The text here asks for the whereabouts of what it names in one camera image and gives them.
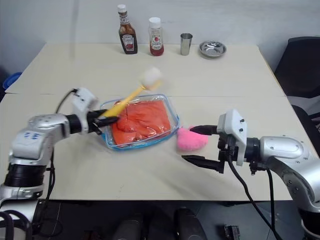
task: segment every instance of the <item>bottle cap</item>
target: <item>bottle cap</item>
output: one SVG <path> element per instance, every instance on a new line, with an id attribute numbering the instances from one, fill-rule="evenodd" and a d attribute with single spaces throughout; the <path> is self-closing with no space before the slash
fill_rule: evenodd
<path id="1" fill-rule="evenodd" d="M 118 13 L 125 13 L 127 11 L 127 7 L 124 4 L 118 5 Z"/>
<path id="2" fill-rule="evenodd" d="M 159 17 L 150 17 L 149 18 L 149 26 L 152 29 L 159 29 L 161 28 L 161 19 Z"/>

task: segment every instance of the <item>stainless steel cup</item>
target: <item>stainless steel cup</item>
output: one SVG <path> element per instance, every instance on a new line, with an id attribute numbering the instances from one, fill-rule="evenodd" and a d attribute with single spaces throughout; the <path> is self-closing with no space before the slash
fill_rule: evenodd
<path id="1" fill-rule="evenodd" d="M 191 45 L 193 36 L 191 33 L 182 33 L 180 37 L 181 37 L 180 52 L 181 52 L 181 55 L 186 56 L 189 54 L 190 45 Z"/>

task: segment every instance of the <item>small metal dish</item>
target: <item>small metal dish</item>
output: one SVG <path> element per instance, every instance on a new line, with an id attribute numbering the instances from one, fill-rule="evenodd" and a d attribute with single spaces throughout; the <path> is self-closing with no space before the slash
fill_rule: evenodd
<path id="1" fill-rule="evenodd" d="M 209 58 L 217 58 L 227 51 L 227 47 L 221 42 L 209 40 L 200 43 L 199 50 Z"/>

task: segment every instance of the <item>yellow brush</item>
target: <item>yellow brush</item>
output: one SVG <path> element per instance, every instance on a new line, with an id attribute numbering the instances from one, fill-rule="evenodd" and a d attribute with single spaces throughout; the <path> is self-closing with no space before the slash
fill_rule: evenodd
<path id="1" fill-rule="evenodd" d="M 140 87 L 127 96 L 124 100 L 114 105 L 109 110 L 101 114 L 100 117 L 117 117 L 137 95 L 143 90 L 154 90 L 161 83 L 162 73 L 158 68 L 151 68 L 144 73 L 143 80 L 141 81 Z"/>

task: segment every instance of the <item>ketchup bottle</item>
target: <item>ketchup bottle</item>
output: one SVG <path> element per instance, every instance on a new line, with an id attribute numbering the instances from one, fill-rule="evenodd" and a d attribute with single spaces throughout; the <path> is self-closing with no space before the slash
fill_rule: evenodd
<path id="1" fill-rule="evenodd" d="M 150 53 L 160 56 L 164 53 L 164 42 L 162 38 L 161 19 L 159 17 L 149 18 Z"/>
<path id="2" fill-rule="evenodd" d="M 119 36 L 124 53 L 136 54 L 138 52 L 136 31 L 129 22 L 126 5 L 118 5 L 118 13 L 120 17 Z"/>

